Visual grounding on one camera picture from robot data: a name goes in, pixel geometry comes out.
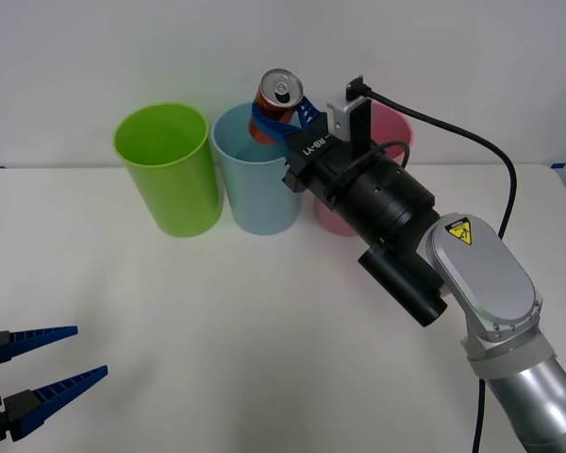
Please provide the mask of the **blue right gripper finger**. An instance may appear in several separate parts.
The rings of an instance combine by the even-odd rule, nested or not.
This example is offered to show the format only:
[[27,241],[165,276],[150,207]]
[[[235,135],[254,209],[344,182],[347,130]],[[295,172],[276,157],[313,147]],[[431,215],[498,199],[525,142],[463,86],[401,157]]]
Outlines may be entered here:
[[298,106],[290,110],[291,116],[297,115],[299,125],[291,122],[281,122],[269,117],[264,112],[265,106],[257,101],[252,103],[250,117],[250,135],[258,142],[264,144],[263,138],[267,137],[274,144],[280,145],[288,152],[286,140],[301,130],[308,127],[306,118],[308,100],[302,99]]
[[328,118],[304,95],[297,109],[300,134],[304,137],[326,137],[329,134]]

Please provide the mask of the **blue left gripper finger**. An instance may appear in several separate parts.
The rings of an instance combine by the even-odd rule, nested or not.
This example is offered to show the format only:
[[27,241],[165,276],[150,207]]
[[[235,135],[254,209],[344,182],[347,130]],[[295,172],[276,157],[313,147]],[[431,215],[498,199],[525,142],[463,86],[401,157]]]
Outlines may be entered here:
[[77,326],[0,331],[0,364],[45,345],[75,336]]
[[64,380],[25,390],[4,400],[8,431],[17,442],[40,428],[44,422],[73,402],[108,375],[106,365]]

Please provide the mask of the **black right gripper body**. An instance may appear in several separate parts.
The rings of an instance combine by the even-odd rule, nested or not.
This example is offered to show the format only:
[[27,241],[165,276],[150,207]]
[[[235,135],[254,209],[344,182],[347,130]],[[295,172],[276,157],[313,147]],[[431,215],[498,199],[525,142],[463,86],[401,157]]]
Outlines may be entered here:
[[324,204],[356,204],[358,148],[325,131],[289,126],[283,135],[288,151],[283,183],[294,193],[309,191]]

